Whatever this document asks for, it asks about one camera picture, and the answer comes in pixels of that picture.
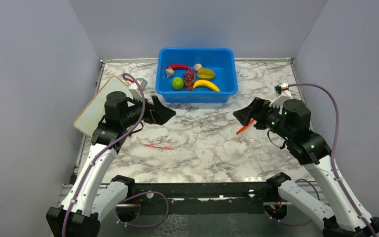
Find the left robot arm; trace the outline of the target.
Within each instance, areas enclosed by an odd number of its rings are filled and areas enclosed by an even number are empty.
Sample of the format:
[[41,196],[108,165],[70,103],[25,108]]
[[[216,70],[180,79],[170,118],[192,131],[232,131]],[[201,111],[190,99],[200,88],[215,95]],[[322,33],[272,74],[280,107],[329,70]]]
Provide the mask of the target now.
[[88,164],[60,206],[50,207],[46,214],[55,237],[96,237],[101,222],[114,206],[135,198],[134,179],[121,175],[116,176],[101,194],[97,192],[125,139],[140,122],[163,125],[176,115],[157,96],[148,102],[114,91],[103,101],[105,113],[93,132]]

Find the clear zip bag orange zipper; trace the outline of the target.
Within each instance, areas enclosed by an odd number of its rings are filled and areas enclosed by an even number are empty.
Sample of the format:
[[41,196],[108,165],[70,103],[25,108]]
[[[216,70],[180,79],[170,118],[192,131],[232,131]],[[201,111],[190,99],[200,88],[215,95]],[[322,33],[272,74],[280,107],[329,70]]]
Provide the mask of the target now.
[[244,132],[244,131],[245,131],[247,128],[249,128],[254,122],[255,122],[255,120],[254,120],[254,119],[251,119],[247,125],[243,126],[241,129],[239,129],[239,130],[236,132],[236,135],[239,135],[240,133]]

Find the purple grape bunch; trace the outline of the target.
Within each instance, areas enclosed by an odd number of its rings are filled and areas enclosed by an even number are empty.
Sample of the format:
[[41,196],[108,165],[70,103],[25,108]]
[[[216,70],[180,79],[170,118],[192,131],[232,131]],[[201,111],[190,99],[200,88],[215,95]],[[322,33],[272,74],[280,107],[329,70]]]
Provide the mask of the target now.
[[184,74],[184,86],[187,91],[193,90],[193,85],[195,83],[195,73],[191,70],[187,70]]

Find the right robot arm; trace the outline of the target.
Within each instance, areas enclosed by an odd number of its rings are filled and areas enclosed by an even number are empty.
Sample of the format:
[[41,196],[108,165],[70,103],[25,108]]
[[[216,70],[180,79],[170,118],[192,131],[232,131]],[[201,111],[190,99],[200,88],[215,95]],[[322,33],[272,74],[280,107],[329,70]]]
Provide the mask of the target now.
[[256,129],[269,129],[283,138],[289,153],[312,175],[328,203],[302,190],[284,173],[267,180],[270,184],[265,187],[265,195],[269,200],[287,200],[325,237],[374,237],[379,233],[379,217],[359,203],[333,161],[333,151],[321,135],[310,129],[311,112],[303,101],[288,99],[275,107],[268,100],[255,98],[233,115],[242,125],[253,119]]

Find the yellow green starfruit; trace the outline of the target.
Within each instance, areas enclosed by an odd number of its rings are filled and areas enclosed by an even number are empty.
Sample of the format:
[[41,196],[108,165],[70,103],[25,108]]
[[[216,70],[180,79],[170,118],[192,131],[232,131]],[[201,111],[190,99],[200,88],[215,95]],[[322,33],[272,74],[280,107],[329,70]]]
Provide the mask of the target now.
[[199,79],[212,80],[215,76],[215,72],[211,69],[201,68],[197,71],[197,77]]

